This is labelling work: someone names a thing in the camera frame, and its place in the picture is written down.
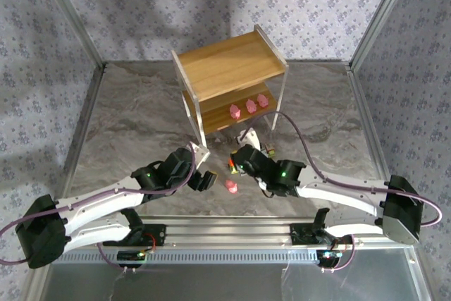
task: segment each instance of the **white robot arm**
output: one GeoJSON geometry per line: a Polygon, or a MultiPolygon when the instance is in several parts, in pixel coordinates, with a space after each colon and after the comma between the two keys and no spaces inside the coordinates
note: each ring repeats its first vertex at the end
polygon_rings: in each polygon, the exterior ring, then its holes
{"type": "Polygon", "coordinates": [[[310,165],[291,160],[275,162],[265,156],[260,152],[259,138],[253,128],[242,131],[237,141],[241,148],[230,155],[235,168],[253,177],[267,197],[291,195],[352,207],[327,216],[326,212],[319,218],[324,221],[323,236],[329,235],[329,239],[328,236],[324,239],[326,242],[349,234],[384,234],[408,245],[418,242],[423,203],[388,194],[399,190],[415,195],[416,191],[404,178],[392,176],[390,182],[361,180],[324,171],[320,177],[310,165]]]}
{"type": "Polygon", "coordinates": [[[196,191],[208,190],[217,175],[206,171],[202,176],[198,168],[210,152],[206,147],[193,143],[188,147],[179,148],[165,161],[155,161],[94,192],[57,201],[53,201],[50,195],[36,199],[25,217],[51,210],[55,213],[17,225],[16,233],[28,266],[32,269],[45,266],[64,252],[98,242],[132,243],[145,231],[132,207],[172,195],[183,183],[196,191]],[[194,151],[193,169],[192,153],[188,147],[194,151]]]}

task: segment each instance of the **metal extrusion frame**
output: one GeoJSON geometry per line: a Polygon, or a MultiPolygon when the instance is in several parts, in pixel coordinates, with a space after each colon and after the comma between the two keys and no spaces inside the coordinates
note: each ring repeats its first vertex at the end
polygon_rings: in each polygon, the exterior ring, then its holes
{"type": "MultiPolygon", "coordinates": [[[[269,39],[268,35],[262,30],[262,28],[260,27],[259,24],[254,25],[254,31],[257,31],[260,34],[260,36],[263,38],[265,43],[269,46],[271,51],[276,55],[277,59],[283,64],[283,66],[285,68],[285,72],[283,74],[283,79],[282,79],[282,85],[280,87],[279,98],[277,99],[277,111],[280,111],[280,106],[282,104],[282,98],[283,98],[283,91],[285,90],[285,84],[287,82],[287,76],[288,76],[288,71],[289,71],[290,67],[289,67],[287,61],[285,60],[285,58],[283,57],[283,55],[274,46],[273,42],[269,39]]],[[[272,123],[269,122],[269,119],[267,116],[264,116],[264,118],[265,118],[266,122],[268,123],[269,127],[271,127],[271,130],[274,130],[276,128],[278,114],[274,115],[274,119],[273,119],[272,123]]]]}
{"type": "MultiPolygon", "coordinates": [[[[79,139],[79,142],[75,144],[72,154],[69,153],[68,159],[66,160],[68,162],[68,164],[66,164],[68,175],[63,186],[63,193],[61,197],[67,197],[69,194],[78,159],[86,138],[89,119],[91,117],[92,110],[94,109],[104,72],[105,67],[103,66],[94,70],[94,75],[87,91],[85,105],[82,108],[82,114],[80,114],[80,120],[75,129],[76,137],[79,139]]],[[[23,284],[22,293],[20,294],[20,301],[35,301],[36,295],[42,294],[48,273],[49,266],[45,266],[40,269],[30,269],[23,284]]]]}
{"type": "MultiPolygon", "coordinates": [[[[349,66],[346,67],[347,75],[350,79],[352,93],[356,99],[357,110],[362,122],[365,140],[368,145],[371,160],[376,168],[378,179],[389,180],[390,172],[388,170],[382,147],[377,137],[376,128],[371,119],[368,104],[358,77],[349,66]]],[[[422,259],[421,249],[418,247],[407,246],[404,248],[406,260],[409,265],[410,274],[415,285],[416,293],[421,301],[437,300],[433,281],[430,272],[427,272],[424,259],[422,259]]]]}
{"type": "Polygon", "coordinates": [[[353,72],[357,72],[362,66],[366,55],[376,41],[377,36],[381,32],[382,27],[387,21],[396,2],[397,0],[381,0],[379,3],[359,46],[356,48],[354,55],[351,58],[350,65],[353,72]]]}
{"type": "Polygon", "coordinates": [[[92,62],[95,63],[97,68],[102,68],[104,66],[104,62],[102,61],[99,52],[97,51],[94,42],[92,42],[89,37],[88,32],[86,31],[83,22],[78,15],[77,11],[73,7],[70,0],[55,0],[59,5],[63,15],[66,17],[70,26],[74,30],[75,36],[80,41],[83,49],[86,51],[86,54],[91,58],[92,62]]]}
{"type": "MultiPolygon", "coordinates": [[[[121,249],[104,249],[106,257],[116,262],[121,249]]],[[[53,263],[58,264],[101,264],[104,259],[98,249],[73,250],[53,263]]],[[[118,262],[119,264],[314,264],[319,263],[316,250],[166,250],[158,249],[148,253],[139,261],[118,262]]]]}
{"type": "MultiPolygon", "coordinates": [[[[291,245],[290,224],[312,223],[313,219],[265,216],[143,216],[145,224],[165,224],[166,237],[149,262],[160,264],[226,263],[235,258],[243,263],[286,262],[306,260],[317,264],[316,251],[327,250],[326,245],[291,245]],[[300,254],[294,257],[280,254],[300,254]]],[[[356,235],[357,250],[405,248],[383,236],[356,235]]],[[[338,245],[344,250],[345,245],[338,245]]],[[[115,261],[120,250],[141,250],[140,247],[105,247],[104,251],[115,261]]],[[[102,262],[95,246],[65,253],[55,264],[102,262]]]]}

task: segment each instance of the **patterned wallpaper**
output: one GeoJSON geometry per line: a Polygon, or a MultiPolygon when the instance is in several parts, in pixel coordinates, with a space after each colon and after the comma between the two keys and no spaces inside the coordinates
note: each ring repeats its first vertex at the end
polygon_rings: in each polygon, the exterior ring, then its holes
{"type": "Polygon", "coordinates": [[[71,0],[105,60],[166,60],[259,23],[288,59],[350,60],[381,0],[71,0]]]}
{"type": "MultiPolygon", "coordinates": [[[[94,66],[54,0],[0,0],[0,224],[61,192],[94,66]]],[[[22,259],[14,231],[0,257],[22,259]]],[[[0,266],[0,300],[18,300],[27,265],[0,266]]]]}
{"type": "Polygon", "coordinates": [[[399,0],[358,72],[390,172],[443,208],[442,222],[421,238],[444,300],[451,300],[450,53],[451,0],[399,0]]]}

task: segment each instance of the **gray marble surface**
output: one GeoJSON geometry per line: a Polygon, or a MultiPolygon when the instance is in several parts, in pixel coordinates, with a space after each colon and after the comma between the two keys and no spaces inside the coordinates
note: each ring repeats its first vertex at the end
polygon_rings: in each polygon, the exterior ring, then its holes
{"type": "MultiPolygon", "coordinates": [[[[269,83],[278,94],[281,79],[269,83]]],[[[289,113],[309,142],[319,168],[355,176],[374,178],[375,172],[364,139],[354,97],[343,65],[291,63],[282,110],[289,113]]],[[[260,215],[314,216],[323,200],[294,197],[265,198],[249,177],[231,175],[229,153],[237,149],[234,137],[247,123],[207,135],[211,156],[201,171],[219,174],[207,192],[180,189],[139,206],[150,215],[260,215]],[[229,178],[237,182],[238,193],[224,187],[229,178]]],[[[302,145],[291,125],[279,118],[271,132],[262,119],[255,129],[262,142],[271,142],[276,159],[307,162],[302,145]]],[[[70,195],[102,188],[120,180],[136,168],[164,160],[170,152],[196,141],[185,115],[172,63],[109,64],[98,98],[70,195]]]]}

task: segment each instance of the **pink toy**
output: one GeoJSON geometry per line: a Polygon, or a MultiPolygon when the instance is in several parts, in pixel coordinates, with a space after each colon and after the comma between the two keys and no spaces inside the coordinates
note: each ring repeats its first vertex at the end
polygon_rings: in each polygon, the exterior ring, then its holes
{"type": "Polygon", "coordinates": [[[251,99],[248,99],[246,101],[246,107],[249,113],[255,113],[255,111],[257,110],[256,104],[251,99]]]}
{"type": "Polygon", "coordinates": [[[228,191],[232,194],[235,194],[238,191],[237,183],[234,183],[232,180],[226,180],[225,186],[227,187],[228,191]]]}
{"type": "Polygon", "coordinates": [[[237,105],[230,106],[230,116],[234,119],[239,119],[241,114],[241,110],[237,107],[237,105]]]}
{"type": "Polygon", "coordinates": [[[268,98],[266,98],[262,94],[259,94],[259,96],[257,97],[257,101],[259,102],[260,107],[268,106],[268,98]]]}

